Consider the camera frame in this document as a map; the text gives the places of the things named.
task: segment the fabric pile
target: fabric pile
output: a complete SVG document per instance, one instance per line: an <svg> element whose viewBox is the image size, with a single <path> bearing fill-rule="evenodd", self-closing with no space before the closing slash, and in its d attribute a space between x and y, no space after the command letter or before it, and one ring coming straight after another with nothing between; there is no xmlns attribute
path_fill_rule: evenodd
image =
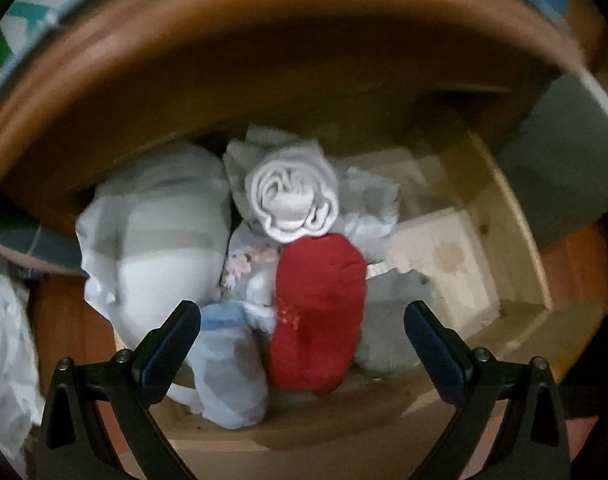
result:
<svg viewBox="0 0 608 480"><path fill-rule="evenodd" d="M269 386L320 396L353 362L369 376L418 362L401 316L431 299L431 281L367 279L388 252L398 190L276 128L249 126L222 160L163 146L100 184L79 217L85 299L128 348L181 300L197 303L194 388L168 396L224 428L257 424ZM232 233L229 197L242 219Z"/></svg>

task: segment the white plastic bag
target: white plastic bag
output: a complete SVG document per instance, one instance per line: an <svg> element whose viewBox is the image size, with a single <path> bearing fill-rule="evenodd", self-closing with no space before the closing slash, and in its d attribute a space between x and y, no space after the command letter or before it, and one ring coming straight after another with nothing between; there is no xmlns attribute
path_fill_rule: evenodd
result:
<svg viewBox="0 0 608 480"><path fill-rule="evenodd" d="M26 317L28 290L0 272L0 450L23 478L22 446L42 423L36 352Z"/></svg>
<svg viewBox="0 0 608 480"><path fill-rule="evenodd" d="M299 140L300 138L297 135L277 128L249 124L244 141L234 139L229 142L226 153L222 155L222 161L224 162L233 202L241 217L247 222L255 222L257 219L246 197L244 186L246 174L255 168L271 151Z"/></svg>

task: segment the blue gripper pad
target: blue gripper pad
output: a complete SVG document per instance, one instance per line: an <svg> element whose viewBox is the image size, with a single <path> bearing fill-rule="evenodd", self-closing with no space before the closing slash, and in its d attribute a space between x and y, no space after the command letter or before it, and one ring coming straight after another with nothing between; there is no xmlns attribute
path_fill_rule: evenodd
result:
<svg viewBox="0 0 608 480"><path fill-rule="evenodd" d="M182 301L160 328L136 348L132 371L143 406L161 402L200 333L202 316L193 301Z"/></svg>
<svg viewBox="0 0 608 480"><path fill-rule="evenodd" d="M453 331L444 328L423 301L414 301L407 306L404 311L404 331L440 398L457 408L462 407L466 400L467 370L460 367L444 339Z"/></svg>

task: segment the red sock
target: red sock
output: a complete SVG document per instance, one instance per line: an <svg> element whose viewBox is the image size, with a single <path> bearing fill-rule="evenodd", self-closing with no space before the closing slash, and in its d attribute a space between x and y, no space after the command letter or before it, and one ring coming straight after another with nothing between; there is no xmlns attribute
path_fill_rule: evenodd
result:
<svg viewBox="0 0 608 480"><path fill-rule="evenodd" d="M277 267L271 381L326 394L348 371L364 314L366 262L344 236L287 244Z"/></svg>

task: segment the gray fabric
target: gray fabric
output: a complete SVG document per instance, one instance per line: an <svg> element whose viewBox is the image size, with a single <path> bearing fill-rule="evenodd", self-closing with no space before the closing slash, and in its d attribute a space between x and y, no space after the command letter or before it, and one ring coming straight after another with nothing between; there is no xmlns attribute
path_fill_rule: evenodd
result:
<svg viewBox="0 0 608 480"><path fill-rule="evenodd" d="M355 363L373 376L384 376L419 363L404 332L404 310L415 300L429 306L433 283L415 269L390 270L366 281L366 302Z"/></svg>
<svg viewBox="0 0 608 480"><path fill-rule="evenodd" d="M385 260L399 218L399 184L355 166L340 170L338 182L340 216L331 232L343 234L367 262Z"/></svg>
<svg viewBox="0 0 608 480"><path fill-rule="evenodd" d="M188 354L202 416L236 430L258 424L268 404L268 386L242 306L234 301L200 309L202 327Z"/></svg>
<svg viewBox="0 0 608 480"><path fill-rule="evenodd" d="M0 245L82 274L76 240L51 231L0 194Z"/></svg>
<svg viewBox="0 0 608 480"><path fill-rule="evenodd" d="M608 96L588 73L565 75L497 153L540 247L608 211Z"/></svg>

